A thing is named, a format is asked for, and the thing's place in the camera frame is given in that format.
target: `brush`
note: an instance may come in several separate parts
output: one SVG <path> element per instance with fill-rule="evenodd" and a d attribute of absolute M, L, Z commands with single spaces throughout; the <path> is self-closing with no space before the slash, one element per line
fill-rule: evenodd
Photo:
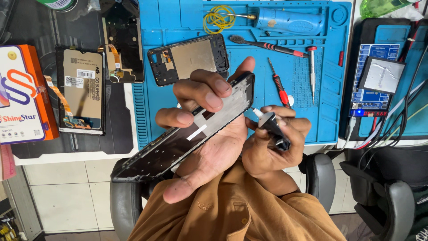
<path fill-rule="evenodd" d="M 269 50 L 273 50 L 273 51 L 277 51 L 277 52 L 281 52 L 284 54 L 291 54 L 294 56 L 298 56 L 298 57 L 303 57 L 303 58 L 308 58 L 309 55 L 296 51 L 296 50 L 292 50 L 291 48 L 284 48 L 275 44 L 270 44 L 270 43 L 265 43 L 265 42 L 252 42 L 252 41 L 246 41 L 243 37 L 239 36 L 239 35 L 232 35 L 230 36 L 230 41 L 237 43 L 237 44 L 249 44 L 249 45 L 254 45 L 257 47 L 261 47 L 261 48 L 266 48 Z"/>

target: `person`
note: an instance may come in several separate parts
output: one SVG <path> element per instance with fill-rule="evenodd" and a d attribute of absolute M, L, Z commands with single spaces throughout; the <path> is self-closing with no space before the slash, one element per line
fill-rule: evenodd
<path fill-rule="evenodd" d="M 229 80 L 254 66 L 247 57 Z M 189 111 L 198 105 L 219 111 L 232 88 L 198 69 L 173 92 L 182 109 L 159 110 L 155 120 L 164 128 L 190 126 Z M 289 108 L 261 110 L 280 117 L 288 151 L 274 149 L 267 132 L 242 114 L 182 161 L 173 179 L 156 185 L 128 240 L 345 240 L 320 202 L 283 171 L 301 162 L 311 123 Z M 248 128 L 255 133 L 246 140 Z"/>

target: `orange box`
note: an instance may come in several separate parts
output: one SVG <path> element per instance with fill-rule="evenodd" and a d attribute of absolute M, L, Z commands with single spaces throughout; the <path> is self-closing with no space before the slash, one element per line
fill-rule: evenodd
<path fill-rule="evenodd" d="M 59 136 L 36 48 L 0 46 L 0 142 L 14 144 Z"/>

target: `white tile floor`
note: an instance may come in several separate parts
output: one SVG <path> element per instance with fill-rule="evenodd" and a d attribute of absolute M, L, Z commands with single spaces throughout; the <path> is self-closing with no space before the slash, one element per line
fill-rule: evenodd
<path fill-rule="evenodd" d="M 308 146 L 306 154 L 321 152 Z M 331 214 L 354 212 L 348 176 L 341 170 L 340 155 L 333 160 L 336 192 Z M 117 159 L 27 165 L 24 167 L 31 191 L 47 233 L 113 230 L 110 216 L 110 173 Z M 298 167 L 286 172 L 305 192 L 306 175 Z"/>

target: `red screwdriver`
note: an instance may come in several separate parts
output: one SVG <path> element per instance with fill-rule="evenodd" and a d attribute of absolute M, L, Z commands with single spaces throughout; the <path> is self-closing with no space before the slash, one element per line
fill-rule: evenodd
<path fill-rule="evenodd" d="M 276 83 L 276 87 L 278 88 L 279 97 L 281 98 L 282 104 L 285 107 L 291 108 L 290 102 L 288 101 L 287 92 L 284 90 L 284 87 L 282 87 L 281 78 L 275 73 L 275 69 L 273 69 L 272 62 L 270 61 L 269 57 L 267 58 L 269 61 L 269 64 L 273 71 L 273 81 Z"/>

